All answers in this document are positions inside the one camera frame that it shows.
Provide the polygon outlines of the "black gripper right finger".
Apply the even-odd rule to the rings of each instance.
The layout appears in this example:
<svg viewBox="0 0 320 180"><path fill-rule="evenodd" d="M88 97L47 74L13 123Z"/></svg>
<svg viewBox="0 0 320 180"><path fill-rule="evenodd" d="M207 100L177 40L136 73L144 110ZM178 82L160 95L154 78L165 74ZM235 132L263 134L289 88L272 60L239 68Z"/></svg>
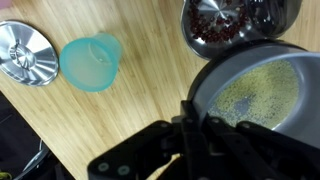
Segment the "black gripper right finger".
<svg viewBox="0 0 320 180"><path fill-rule="evenodd" d="M206 117L203 129L214 150L223 153L245 178L320 180L320 150L249 121L235 127Z"/></svg>

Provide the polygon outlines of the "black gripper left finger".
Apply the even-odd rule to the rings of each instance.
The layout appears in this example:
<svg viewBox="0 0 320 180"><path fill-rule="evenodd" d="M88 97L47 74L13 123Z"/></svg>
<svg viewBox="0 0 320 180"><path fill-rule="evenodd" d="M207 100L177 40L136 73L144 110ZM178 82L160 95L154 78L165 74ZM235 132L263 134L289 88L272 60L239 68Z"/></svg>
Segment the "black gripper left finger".
<svg viewBox="0 0 320 180"><path fill-rule="evenodd" d="M206 157L206 142L195 108L181 102L181 114L169 123L158 120L110 150L87 166L89 180L144 180L155 170L174 160L160 179L199 180L207 177L200 167Z"/></svg>

